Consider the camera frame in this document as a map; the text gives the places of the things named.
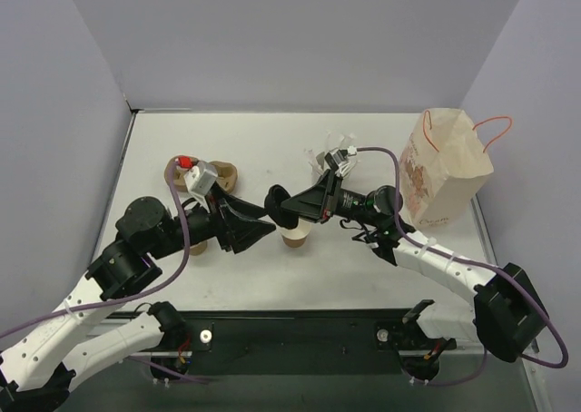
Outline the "stack of brown paper cups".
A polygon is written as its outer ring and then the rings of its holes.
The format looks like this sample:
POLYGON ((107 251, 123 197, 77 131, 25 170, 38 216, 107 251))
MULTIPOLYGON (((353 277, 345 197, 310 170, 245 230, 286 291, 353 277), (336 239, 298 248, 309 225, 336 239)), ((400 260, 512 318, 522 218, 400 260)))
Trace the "stack of brown paper cups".
POLYGON ((207 241, 203 241, 201 243, 192 245, 190 247, 190 250, 189 250, 190 255, 191 256, 199 256, 207 250, 207 247, 208 247, 207 241))

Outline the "black cup lid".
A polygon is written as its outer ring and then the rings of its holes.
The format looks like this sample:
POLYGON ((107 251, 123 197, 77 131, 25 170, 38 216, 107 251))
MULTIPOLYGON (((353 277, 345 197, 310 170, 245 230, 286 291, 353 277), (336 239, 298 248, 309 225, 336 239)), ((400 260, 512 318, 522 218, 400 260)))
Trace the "black cup lid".
POLYGON ((281 228, 287 230, 296 229, 299 225, 297 214, 287 212, 282 208, 282 203, 288 200, 291 195, 282 186, 272 185, 264 199, 264 210, 269 217, 281 228))

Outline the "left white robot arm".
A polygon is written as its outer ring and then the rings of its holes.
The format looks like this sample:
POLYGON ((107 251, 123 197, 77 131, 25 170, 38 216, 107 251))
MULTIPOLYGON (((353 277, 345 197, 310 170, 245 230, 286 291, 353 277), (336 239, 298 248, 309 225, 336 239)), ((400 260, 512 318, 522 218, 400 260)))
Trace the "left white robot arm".
POLYGON ((179 209, 177 217, 150 196, 128 206, 116 223, 115 240, 63 302, 2 351, 2 410, 54 411, 81 383, 112 364, 159 345, 177 348, 186 340, 185 321, 168 301, 152 304, 120 328, 87 336, 161 276, 157 260, 212 238, 223 250, 240 253, 276 229, 263 219, 263 208, 236 200, 218 186, 209 201, 208 209, 179 209))

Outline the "single brown paper cup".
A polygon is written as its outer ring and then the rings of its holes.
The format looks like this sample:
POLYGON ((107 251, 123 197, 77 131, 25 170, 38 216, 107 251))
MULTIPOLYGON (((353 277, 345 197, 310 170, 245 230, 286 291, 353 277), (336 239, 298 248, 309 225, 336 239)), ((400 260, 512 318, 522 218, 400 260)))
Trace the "single brown paper cup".
POLYGON ((287 247, 297 249, 301 247, 308 239, 311 231, 311 223, 305 220, 299 220, 298 226, 294 229, 279 227, 278 231, 282 241, 287 247))

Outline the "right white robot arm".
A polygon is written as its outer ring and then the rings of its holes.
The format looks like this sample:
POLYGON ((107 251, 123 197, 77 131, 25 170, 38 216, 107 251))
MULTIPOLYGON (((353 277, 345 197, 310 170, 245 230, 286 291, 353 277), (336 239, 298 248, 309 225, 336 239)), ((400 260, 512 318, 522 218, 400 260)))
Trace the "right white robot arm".
POLYGON ((392 186, 360 194, 343 189, 341 177, 326 171, 296 195, 282 188, 272 188, 269 195, 281 227, 294 229, 299 221, 324 223, 333 217, 355 222, 358 239, 376 256, 437 282, 470 305, 460 315, 423 309, 405 320, 403 338, 412 346, 421 347, 433 337, 465 338, 513 362, 548 326, 547 312, 522 268, 482 264, 429 239, 401 220, 399 194, 392 186))

